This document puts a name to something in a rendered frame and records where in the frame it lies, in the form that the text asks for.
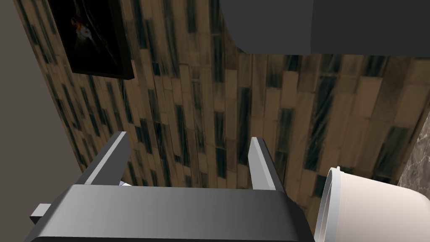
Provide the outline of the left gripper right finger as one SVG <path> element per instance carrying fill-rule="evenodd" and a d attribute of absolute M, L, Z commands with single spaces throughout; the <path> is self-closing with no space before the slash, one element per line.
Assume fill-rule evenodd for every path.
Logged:
<path fill-rule="evenodd" d="M 268 147 L 261 137 L 252 137 L 248 163 L 253 189 L 285 192 Z"/>

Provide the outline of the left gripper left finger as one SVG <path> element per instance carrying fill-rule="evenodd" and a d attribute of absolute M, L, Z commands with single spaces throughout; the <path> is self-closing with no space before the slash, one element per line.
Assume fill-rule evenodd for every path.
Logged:
<path fill-rule="evenodd" d="M 78 178 L 79 185 L 120 185 L 130 158 L 127 132 L 115 132 Z"/>

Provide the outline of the white round bin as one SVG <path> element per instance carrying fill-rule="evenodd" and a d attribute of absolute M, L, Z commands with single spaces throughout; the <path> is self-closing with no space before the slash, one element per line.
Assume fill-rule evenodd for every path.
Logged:
<path fill-rule="evenodd" d="M 315 242 L 430 242 L 430 200 L 414 190 L 329 170 Z"/>

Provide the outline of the dark grey cabinet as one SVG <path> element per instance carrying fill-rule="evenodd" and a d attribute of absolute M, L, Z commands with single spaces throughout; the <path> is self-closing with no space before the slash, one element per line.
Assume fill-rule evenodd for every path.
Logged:
<path fill-rule="evenodd" d="M 430 58 L 430 0 L 220 0 L 250 54 Z"/>

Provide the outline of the dark framed wall picture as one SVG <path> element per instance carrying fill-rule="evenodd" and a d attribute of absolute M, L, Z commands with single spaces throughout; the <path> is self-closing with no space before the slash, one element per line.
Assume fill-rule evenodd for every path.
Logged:
<path fill-rule="evenodd" d="M 135 77 L 119 0 L 47 0 L 71 71 Z"/>

